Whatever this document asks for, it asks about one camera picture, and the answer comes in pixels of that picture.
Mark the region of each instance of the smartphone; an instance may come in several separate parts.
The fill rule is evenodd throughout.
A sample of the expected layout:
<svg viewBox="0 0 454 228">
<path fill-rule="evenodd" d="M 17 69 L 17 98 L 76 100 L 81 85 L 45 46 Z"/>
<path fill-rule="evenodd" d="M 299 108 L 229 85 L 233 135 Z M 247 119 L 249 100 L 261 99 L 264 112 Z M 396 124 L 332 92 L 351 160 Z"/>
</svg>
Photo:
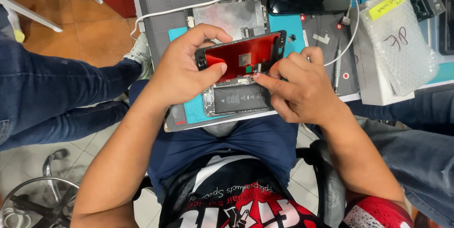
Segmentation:
<svg viewBox="0 0 454 228">
<path fill-rule="evenodd" d="M 286 37 L 287 32 L 281 30 L 200 48 L 195 53 L 196 65 L 199 70 L 204 70 L 216 63 L 226 63 L 227 71 L 218 83 L 248 74 L 268 72 L 273 64 L 283 58 Z"/>
</svg>

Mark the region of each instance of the office chair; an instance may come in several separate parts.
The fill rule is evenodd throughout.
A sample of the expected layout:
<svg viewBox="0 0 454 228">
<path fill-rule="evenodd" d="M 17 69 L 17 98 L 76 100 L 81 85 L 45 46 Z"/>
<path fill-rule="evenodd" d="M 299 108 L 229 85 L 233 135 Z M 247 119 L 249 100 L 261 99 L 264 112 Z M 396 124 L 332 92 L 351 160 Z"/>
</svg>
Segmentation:
<svg viewBox="0 0 454 228">
<path fill-rule="evenodd" d="M 230 131 L 231 128 L 229 129 L 228 127 L 230 126 L 225 126 L 222 129 L 223 133 Z M 334 170 L 326 141 L 318 139 L 312 142 L 308 148 L 297 148 L 296 152 L 297 161 L 303 158 L 307 164 L 314 167 L 319 201 L 317 216 L 326 225 L 338 227 L 344 218 L 345 188 Z M 151 190 L 153 188 L 148 176 L 142 180 L 139 189 L 133 197 L 133 201 L 140 197 L 140 193 L 144 188 Z"/>
</svg>

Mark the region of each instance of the white tile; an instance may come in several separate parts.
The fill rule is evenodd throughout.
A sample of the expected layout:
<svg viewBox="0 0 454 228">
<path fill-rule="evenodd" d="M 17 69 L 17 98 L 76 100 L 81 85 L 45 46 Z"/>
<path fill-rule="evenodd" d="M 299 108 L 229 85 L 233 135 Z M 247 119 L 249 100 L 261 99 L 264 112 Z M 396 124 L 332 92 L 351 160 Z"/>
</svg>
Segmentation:
<svg viewBox="0 0 454 228">
<path fill-rule="evenodd" d="M 16 186 L 30 179 L 32 179 L 31 176 L 20 172 L 11 165 L 7 165 L 0 173 L 0 194 L 2 199 Z"/>
<path fill-rule="evenodd" d="M 292 175 L 296 172 L 296 170 L 300 167 L 301 163 L 303 163 L 304 160 L 301 158 L 297 164 L 295 164 L 295 167 L 293 167 L 291 170 L 290 170 L 290 177 L 292 177 Z"/>
<path fill-rule="evenodd" d="M 147 228 L 160 210 L 156 196 L 142 189 L 139 199 L 134 201 L 134 218 L 139 228 Z"/>
<path fill-rule="evenodd" d="M 301 163 L 292 179 L 318 197 L 317 179 L 312 165 Z"/>
<path fill-rule="evenodd" d="M 13 148 L 10 150 L 5 150 L 0 152 L 0 172 L 8 165 L 8 163 L 13 159 L 13 156 L 16 154 L 18 148 Z"/>
<path fill-rule="evenodd" d="M 92 141 L 92 139 L 94 138 L 95 135 L 96 135 L 96 133 L 93 133 L 91 135 L 86 136 L 85 138 L 81 138 L 81 139 L 70 141 L 70 142 L 73 145 L 77 146 L 78 148 L 80 148 L 82 150 L 85 150 L 87 148 L 88 144 L 90 144 L 90 142 Z"/>
<path fill-rule="evenodd" d="M 94 157 L 89 155 L 86 152 L 83 152 L 79 159 L 74 163 L 73 167 L 69 170 L 66 174 L 65 178 L 76 183 L 82 181 L 82 177 L 87 171 L 88 166 L 90 165 L 91 161 L 93 161 Z"/>
<path fill-rule="evenodd" d="M 159 216 L 161 216 L 161 210 L 156 214 L 153 221 L 151 221 L 150 225 L 147 228 L 158 228 L 159 226 Z"/>
<path fill-rule="evenodd" d="M 312 142 L 314 142 L 314 140 L 310 139 L 308 136 L 306 136 L 300 130 L 298 131 L 297 148 L 309 147 Z"/>
<path fill-rule="evenodd" d="M 307 137 L 309 137 L 310 139 L 312 139 L 312 141 L 318 139 L 318 137 L 317 137 L 317 135 L 315 135 L 315 133 L 313 133 L 313 132 L 308 132 L 308 131 L 303 127 L 302 124 L 300 124 L 300 126 L 298 127 L 298 130 L 301 131 L 301 132 L 303 132 L 303 133 L 304 133 Z"/>
<path fill-rule="evenodd" d="M 112 133 L 114 133 L 119 124 L 120 123 L 116 123 L 111 127 L 107 127 L 104 130 L 96 133 L 93 140 L 90 142 L 90 144 L 88 144 L 87 148 L 85 148 L 85 151 L 91 156 L 96 156 L 99 153 L 99 150 L 101 150 L 107 140 L 112 136 Z"/>
<path fill-rule="evenodd" d="M 309 211 L 318 206 L 318 198 L 306 190 L 303 186 L 299 185 L 293 179 L 290 179 L 287 189 L 292 194 L 295 201 L 307 208 Z"/>
<path fill-rule="evenodd" d="M 69 155 L 61 160 L 52 161 L 51 168 L 52 175 L 64 177 L 83 152 L 70 142 L 22 146 L 9 162 L 9 165 L 32 178 L 41 177 L 47 156 L 60 149 L 67 149 Z"/>
</svg>

